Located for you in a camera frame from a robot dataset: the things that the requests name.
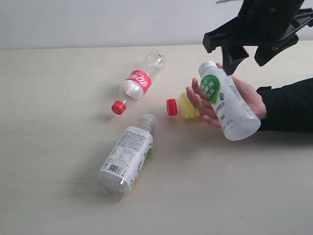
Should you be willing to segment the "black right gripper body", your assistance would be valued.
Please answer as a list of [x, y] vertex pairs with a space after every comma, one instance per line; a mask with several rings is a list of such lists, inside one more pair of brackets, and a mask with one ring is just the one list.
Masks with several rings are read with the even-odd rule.
[[224, 46], [255, 46], [254, 59], [264, 66], [283, 50], [297, 44], [297, 32], [313, 25], [312, 8], [301, 0], [245, 0], [238, 15], [204, 34], [208, 53]]

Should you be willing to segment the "black sleeved forearm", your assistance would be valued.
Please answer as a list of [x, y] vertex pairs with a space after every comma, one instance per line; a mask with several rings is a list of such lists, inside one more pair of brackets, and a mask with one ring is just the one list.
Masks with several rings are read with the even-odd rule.
[[259, 131], [313, 132], [313, 79], [273, 89], [259, 87], [257, 93], [266, 107]]

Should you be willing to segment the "person's open hand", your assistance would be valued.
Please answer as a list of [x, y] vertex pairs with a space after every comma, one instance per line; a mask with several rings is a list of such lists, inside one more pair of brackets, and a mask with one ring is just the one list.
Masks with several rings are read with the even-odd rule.
[[[259, 95], [250, 84], [238, 79], [235, 76], [232, 76], [231, 78], [240, 95], [251, 110], [259, 119], [265, 119], [267, 117], [267, 110], [261, 95]], [[200, 86], [196, 78], [193, 78], [191, 86], [186, 88], [186, 94], [193, 107], [198, 110], [202, 120], [213, 127], [220, 128], [221, 125], [218, 118], [214, 113], [211, 104], [200, 90]]]

